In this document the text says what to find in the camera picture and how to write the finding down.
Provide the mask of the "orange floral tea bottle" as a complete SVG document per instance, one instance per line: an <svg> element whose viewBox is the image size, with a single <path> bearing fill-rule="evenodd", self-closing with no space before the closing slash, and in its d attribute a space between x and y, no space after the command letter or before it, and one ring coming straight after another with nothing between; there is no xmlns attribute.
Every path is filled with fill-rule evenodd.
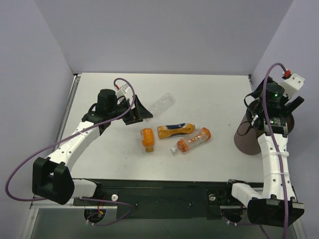
<svg viewBox="0 0 319 239"><path fill-rule="evenodd" d="M190 135L183 137L180 139L175 146L170 148L170 151L172 154L175 153L185 153L193 149L194 147L199 146L200 144L208 141L211 138L210 131L203 127L199 130L197 130L194 133L191 133Z"/></svg>

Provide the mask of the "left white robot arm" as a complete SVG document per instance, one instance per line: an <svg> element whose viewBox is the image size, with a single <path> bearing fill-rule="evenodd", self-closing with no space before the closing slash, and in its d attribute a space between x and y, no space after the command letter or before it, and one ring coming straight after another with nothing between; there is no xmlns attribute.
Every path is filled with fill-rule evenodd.
<svg viewBox="0 0 319 239"><path fill-rule="evenodd" d="M153 118L138 98L120 102L114 90L102 89L76 130L66 141L46 158L33 163L32 192L40 197L64 205L71 198L85 197L91 205L102 201L98 184L88 179L73 179L71 169L86 148L110 126L113 120L123 120L126 125Z"/></svg>

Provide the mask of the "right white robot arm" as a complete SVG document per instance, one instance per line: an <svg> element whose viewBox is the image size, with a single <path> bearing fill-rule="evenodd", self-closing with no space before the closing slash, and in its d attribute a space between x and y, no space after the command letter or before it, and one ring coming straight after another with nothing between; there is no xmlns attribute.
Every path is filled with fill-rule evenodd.
<svg viewBox="0 0 319 239"><path fill-rule="evenodd" d="M253 102L246 104L246 112L234 135L236 147L248 155L262 156L263 191L256 192L247 182L229 180L230 187L223 190L223 199L229 204L241 202L247 208L252 224L284 227L294 223L305 212L298 202L290 181L287 151L288 135L295 126L292 112L303 103L302 97L292 96L303 86L304 78L298 74L276 83L267 80L266 120L263 105L263 84L250 93Z"/></svg>

